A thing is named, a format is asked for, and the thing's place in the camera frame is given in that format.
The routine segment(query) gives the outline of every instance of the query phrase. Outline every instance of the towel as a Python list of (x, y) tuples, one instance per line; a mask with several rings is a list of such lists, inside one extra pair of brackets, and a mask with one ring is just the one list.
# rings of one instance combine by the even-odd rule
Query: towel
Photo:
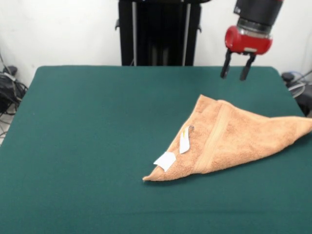
[[(190, 148), (180, 154), (180, 136), (187, 127), (191, 127)], [(167, 150), (175, 154), (175, 162), (166, 172), (156, 166), (143, 180), (174, 180), (255, 161), (283, 150), (311, 131), (309, 118), (264, 117), (201, 95)]]

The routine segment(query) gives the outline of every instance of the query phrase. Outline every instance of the paper label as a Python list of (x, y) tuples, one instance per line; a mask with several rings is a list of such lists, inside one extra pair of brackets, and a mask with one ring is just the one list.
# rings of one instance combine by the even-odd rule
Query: paper label
[(187, 152), (190, 149), (190, 138), (189, 138), (190, 126), (184, 129), (180, 136), (180, 154)]
[(162, 156), (160, 156), (155, 162), (155, 165), (158, 165), (165, 172), (172, 166), (172, 164), (176, 161), (176, 156), (174, 153), (165, 152)]

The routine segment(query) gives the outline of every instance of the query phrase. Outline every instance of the green table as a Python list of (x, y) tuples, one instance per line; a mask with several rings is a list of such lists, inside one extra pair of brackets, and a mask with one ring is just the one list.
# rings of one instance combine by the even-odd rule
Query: green table
[(302, 115), (276, 70), (41, 67), (0, 148), (1, 234), (311, 234), (312, 135), (270, 158), (170, 182), (141, 178), (199, 94)]

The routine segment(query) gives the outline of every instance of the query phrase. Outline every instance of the black metal frame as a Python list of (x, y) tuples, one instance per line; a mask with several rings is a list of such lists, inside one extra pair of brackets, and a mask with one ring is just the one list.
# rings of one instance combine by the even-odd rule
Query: black metal frame
[[(137, 65), (187, 65), (194, 63), (201, 6), (191, 4), (185, 64), (183, 49), (188, 4), (137, 1)], [(133, 1), (119, 1), (122, 65), (134, 65)]]

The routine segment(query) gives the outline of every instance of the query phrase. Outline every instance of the metal rod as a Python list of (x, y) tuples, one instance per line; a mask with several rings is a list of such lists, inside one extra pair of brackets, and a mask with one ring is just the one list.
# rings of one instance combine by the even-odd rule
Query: metal rod
[(187, 50), (187, 40), (189, 37), (190, 15), (191, 15), (191, 4), (188, 3), (187, 8), (186, 8), (182, 66), (185, 66), (185, 61), (186, 61), (186, 50)]
[(133, 27), (133, 60), (137, 66), (137, 3), (132, 3), (132, 27)]

